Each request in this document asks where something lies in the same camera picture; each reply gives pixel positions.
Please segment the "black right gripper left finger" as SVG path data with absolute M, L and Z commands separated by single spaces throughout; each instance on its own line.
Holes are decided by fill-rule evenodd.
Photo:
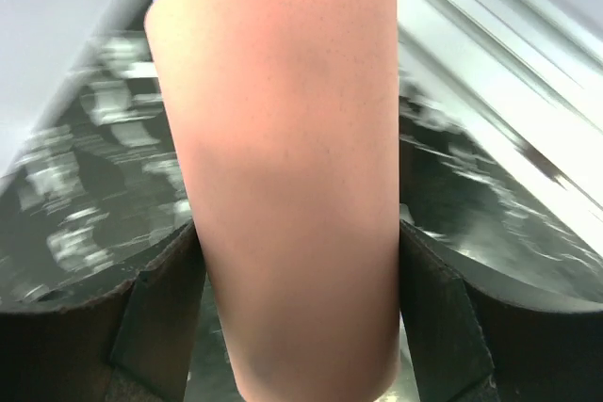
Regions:
M 84 280 L 2 303 L 2 400 L 183 400 L 204 278 L 188 223 Z

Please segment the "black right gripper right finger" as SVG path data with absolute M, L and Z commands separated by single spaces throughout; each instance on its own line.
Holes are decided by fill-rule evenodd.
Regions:
M 601 304 L 507 276 L 407 222 L 399 273 L 421 400 L 601 400 Z

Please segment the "pink plastic cup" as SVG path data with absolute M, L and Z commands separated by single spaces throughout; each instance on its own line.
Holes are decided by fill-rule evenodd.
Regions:
M 153 0 L 145 30 L 248 401 L 399 366 L 396 0 Z

